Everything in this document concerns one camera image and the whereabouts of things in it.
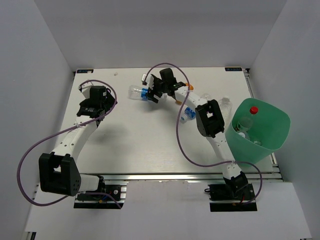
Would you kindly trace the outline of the clear bottle blue label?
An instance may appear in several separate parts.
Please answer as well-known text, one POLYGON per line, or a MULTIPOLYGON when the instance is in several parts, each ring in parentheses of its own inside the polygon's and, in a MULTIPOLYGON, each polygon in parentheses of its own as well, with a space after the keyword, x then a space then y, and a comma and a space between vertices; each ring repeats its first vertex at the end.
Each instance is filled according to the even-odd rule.
POLYGON ((137 85, 131 85, 128 89, 128 98, 131 100, 146 101, 148 89, 137 85))

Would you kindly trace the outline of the orange plastic bottle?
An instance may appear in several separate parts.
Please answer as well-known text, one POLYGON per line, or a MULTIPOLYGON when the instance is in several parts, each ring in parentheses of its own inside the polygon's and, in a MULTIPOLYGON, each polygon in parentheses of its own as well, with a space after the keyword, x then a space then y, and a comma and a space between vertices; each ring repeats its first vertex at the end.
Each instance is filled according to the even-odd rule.
MULTIPOLYGON (((190 91, 193 91, 193 90, 194 90, 194 87, 193 87, 192 85, 189 85, 187 82, 185 82, 184 84, 185 84, 186 87, 189 88, 190 91)), ((179 101, 179 100, 177 100, 177 99, 175 100, 175 103, 176 103, 177 105, 181 105, 181 104, 182 104, 182 102, 179 101)))

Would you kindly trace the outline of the blue label small bottle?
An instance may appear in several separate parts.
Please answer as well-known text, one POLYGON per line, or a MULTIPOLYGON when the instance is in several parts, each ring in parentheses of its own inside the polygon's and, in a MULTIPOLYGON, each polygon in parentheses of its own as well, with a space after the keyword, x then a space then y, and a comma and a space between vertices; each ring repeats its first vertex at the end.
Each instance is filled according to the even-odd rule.
POLYGON ((180 115, 180 121, 187 122, 187 121, 195 119, 195 117, 196 117, 195 111, 193 109, 191 109, 190 107, 186 107, 184 112, 180 115))

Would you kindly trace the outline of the clear unlabelled bottle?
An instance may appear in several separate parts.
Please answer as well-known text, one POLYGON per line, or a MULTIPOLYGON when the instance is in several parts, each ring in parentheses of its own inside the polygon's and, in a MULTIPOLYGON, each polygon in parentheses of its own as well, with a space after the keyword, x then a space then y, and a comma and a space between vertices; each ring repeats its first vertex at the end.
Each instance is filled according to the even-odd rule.
POLYGON ((232 120, 233 104, 228 96, 224 96, 218 101, 218 105, 224 120, 224 127, 227 128, 232 120))

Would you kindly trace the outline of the large red label bottle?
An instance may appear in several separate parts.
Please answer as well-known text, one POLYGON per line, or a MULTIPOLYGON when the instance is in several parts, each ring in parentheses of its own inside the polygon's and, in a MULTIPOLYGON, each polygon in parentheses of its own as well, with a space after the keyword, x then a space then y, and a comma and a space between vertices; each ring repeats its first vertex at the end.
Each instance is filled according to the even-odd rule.
POLYGON ((252 128, 256 114, 259 112, 257 106, 252 106, 250 109, 246 109, 244 114, 240 117, 235 125, 235 131, 243 138, 250 139, 249 130, 252 128))

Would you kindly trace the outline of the small red label bottle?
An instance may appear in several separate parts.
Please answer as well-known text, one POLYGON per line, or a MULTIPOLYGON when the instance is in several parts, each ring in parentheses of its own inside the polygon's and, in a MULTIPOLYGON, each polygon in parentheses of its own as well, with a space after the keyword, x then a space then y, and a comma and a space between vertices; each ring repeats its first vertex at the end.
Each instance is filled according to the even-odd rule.
POLYGON ((250 138, 250 141, 258 146, 262 146, 262 141, 257 137, 250 138))

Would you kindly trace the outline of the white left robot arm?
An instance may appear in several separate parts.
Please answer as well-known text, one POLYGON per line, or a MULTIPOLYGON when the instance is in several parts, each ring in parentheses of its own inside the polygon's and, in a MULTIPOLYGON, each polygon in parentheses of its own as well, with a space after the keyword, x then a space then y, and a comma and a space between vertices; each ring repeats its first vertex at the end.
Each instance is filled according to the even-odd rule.
POLYGON ((75 129, 68 131, 62 142, 51 153, 39 157, 40 188, 43 192, 75 196, 87 192, 94 199, 105 196, 106 187, 102 176, 80 174, 77 159, 90 135, 102 122, 104 114, 110 111, 116 100, 105 86, 89 86, 85 100, 79 105, 75 129))

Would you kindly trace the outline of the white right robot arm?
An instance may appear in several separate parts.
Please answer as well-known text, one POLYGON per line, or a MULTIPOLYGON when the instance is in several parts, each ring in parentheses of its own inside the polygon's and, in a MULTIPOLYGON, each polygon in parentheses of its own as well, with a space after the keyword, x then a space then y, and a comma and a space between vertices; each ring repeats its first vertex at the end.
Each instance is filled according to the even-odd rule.
POLYGON ((191 108, 195 112, 195 120, 198 132, 207 139, 220 162, 212 164, 200 164, 191 160, 184 152, 179 138, 179 120, 176 121, 175 134, 177 144, 182 155, 191 164, 201 168, 222 166, 222 176, 226 185, 226 195, 236 200, 244 193, 248 186, 248 179, 236 162, 225 136, 225 121, 216 100, 206 100, 195 94, 191 89, 190 81, 178 82, 171 68, 160 71, 160 77, 156 77, 148 71, 142 84, 147 86, 146 98, 158 103, 160 97, 166 94, 178 102, 181 106, 178 115, 182 113, 183 106, 191 108))

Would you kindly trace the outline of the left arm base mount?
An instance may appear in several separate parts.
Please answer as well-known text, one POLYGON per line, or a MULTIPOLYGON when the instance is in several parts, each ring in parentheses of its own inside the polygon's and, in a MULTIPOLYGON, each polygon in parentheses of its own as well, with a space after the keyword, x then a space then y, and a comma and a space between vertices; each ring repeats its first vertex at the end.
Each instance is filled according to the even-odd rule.
POLYGON ((97 190, 77 194, 74 209, 120 210, 125 202, 127 183, 123 181, 105 180, 98 175, 97 190))

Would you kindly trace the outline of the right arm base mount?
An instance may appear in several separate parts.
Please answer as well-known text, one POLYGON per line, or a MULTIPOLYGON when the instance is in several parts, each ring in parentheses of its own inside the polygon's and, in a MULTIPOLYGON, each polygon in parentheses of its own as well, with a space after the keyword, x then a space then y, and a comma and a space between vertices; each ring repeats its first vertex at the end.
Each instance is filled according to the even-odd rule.
POLYGON ((248 203, 255 196, 251 183, 236 195, 232 194, 226 184, 210 184, 204 189, 204 192, 209 196, 212 213, 258 211, 255 200, 248 203))

